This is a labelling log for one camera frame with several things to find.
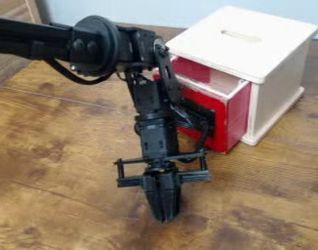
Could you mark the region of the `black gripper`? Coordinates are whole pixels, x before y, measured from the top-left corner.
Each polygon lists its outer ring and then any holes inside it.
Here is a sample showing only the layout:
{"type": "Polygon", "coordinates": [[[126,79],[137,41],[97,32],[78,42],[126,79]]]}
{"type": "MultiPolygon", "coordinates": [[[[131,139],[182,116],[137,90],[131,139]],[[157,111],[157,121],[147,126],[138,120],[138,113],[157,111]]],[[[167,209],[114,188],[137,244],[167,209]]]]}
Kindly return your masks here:
{"type": "Polygon", "coordinates": [[[159,222],[173,221],[181,212],[182,183],[211,179],[203,147],[210,128],[203,117],[139,115],[135,118],[134,129],[141,139],[142,157],[115,162],[118,187],[143,187],[153,215],[159,222]],[[193,152],[179,150],[179,125],[201,130],[201,139],[193,152]],[[125,167],[137,163],[146,164],[145,173],[127,177],[125,167]]]}

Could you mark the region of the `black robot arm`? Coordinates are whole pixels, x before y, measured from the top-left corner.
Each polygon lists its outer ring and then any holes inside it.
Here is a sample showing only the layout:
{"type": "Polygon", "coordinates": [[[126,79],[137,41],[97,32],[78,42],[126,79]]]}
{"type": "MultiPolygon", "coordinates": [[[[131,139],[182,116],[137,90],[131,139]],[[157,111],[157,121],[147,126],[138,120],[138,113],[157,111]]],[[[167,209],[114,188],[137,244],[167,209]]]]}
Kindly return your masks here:
{"type": "Polygon", "coordinates": [[[81,85],[117,75],[129,84],[142,157],[119,159],[118,186],[143,188],[153,215],[173,221],[182,184],[207,181],[205,142],[215,112],[183,97],[170,49],[155,32],[90,16],[77,25],[0,18],[0,54],[42,60],[81,85]]]}

